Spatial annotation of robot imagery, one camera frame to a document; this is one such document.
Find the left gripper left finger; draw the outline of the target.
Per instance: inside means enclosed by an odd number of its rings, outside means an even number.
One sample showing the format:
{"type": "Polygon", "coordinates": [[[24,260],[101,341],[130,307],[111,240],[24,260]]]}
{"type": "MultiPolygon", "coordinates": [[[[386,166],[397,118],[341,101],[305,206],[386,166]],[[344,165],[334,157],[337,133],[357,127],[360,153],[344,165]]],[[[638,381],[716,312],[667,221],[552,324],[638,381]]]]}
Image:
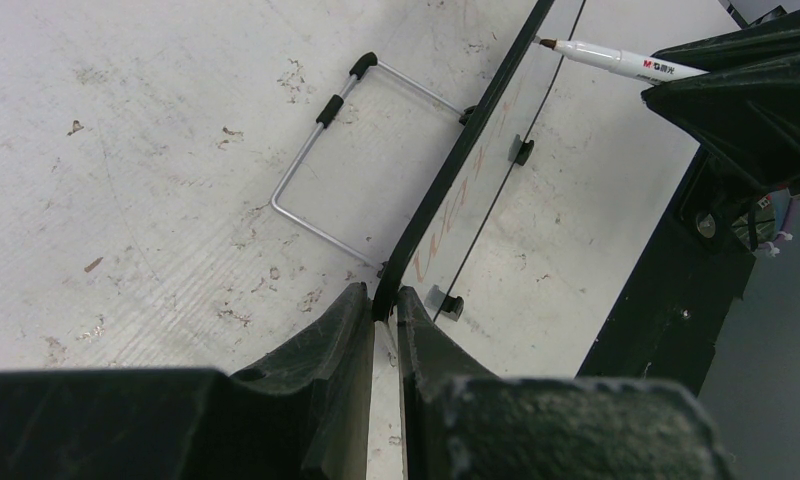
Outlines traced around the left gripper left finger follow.
{"type": "Polygon", "coordinates": [[[363,479],[374,324],[362,283],[233,374],[0,372],[0,479],[363,479]]]}

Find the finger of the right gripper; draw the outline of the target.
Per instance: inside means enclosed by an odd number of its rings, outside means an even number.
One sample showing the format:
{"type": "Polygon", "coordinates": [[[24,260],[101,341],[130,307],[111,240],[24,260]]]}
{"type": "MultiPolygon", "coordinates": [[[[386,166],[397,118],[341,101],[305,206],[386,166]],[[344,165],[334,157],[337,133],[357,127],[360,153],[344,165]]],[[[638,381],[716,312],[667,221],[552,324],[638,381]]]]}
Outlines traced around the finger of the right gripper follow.
{"type": "Polygon", "coordinates": [[[800,10],[739,31],[693,41],[653,54],[700,70],[723,70],[800,53],[800,10]]]}
{"type": "Polygon", "coordinates": [[[642,99],[714,155],[736,189],[800,178],[800,52],[653,87],[642,99]]]}

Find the white whiteboard marker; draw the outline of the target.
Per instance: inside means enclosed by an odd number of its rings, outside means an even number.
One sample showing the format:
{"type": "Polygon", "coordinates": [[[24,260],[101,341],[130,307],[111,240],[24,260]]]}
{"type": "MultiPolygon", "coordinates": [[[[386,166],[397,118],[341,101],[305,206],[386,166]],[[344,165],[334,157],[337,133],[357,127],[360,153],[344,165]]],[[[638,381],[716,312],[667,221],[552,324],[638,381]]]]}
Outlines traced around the white whiteboard marker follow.
{"type": "Polygon", "coordinates": [[[581,41],[537,37],[535,43],[568,60],[653,86],[707,74],[702,69],[581,41]]]}

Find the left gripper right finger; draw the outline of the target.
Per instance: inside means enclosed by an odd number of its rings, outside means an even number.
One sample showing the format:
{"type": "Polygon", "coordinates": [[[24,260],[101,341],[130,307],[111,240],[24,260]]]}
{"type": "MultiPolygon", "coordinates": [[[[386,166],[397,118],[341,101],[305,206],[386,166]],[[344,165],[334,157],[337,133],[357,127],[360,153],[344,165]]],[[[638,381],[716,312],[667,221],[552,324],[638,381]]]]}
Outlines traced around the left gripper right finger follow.
{"type": "Polygon", "coordinates": [[[502,378],[396,297],[409,479],[731,479],[713,422],[684,387],[502,378]]]}

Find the black framed whiteboard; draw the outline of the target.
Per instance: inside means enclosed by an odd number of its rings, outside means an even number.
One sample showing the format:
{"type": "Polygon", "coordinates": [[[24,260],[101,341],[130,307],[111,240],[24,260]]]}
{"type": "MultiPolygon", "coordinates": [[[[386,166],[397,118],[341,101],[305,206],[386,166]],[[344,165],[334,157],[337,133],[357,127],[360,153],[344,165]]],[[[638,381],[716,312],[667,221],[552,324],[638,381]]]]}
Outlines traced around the black framed whiteboard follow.
{"type": "Polygon", "coordinates": [[[420,296],[452,291],[474,245],[518,172],[522,149],[535,166],[569,167],[545,179],[576,239],[554,259],[573,263],[600,245],[613,261],[603,284],[620,290],[695,151],[694,142],[641,102],[642,84],[581,67],[535,44],[588,40],[637,52],[730,32],[716,1],[540,1],[508,50],[442,168],[401,235],[373,300],[387,319],[404,287],[420,296]]]}

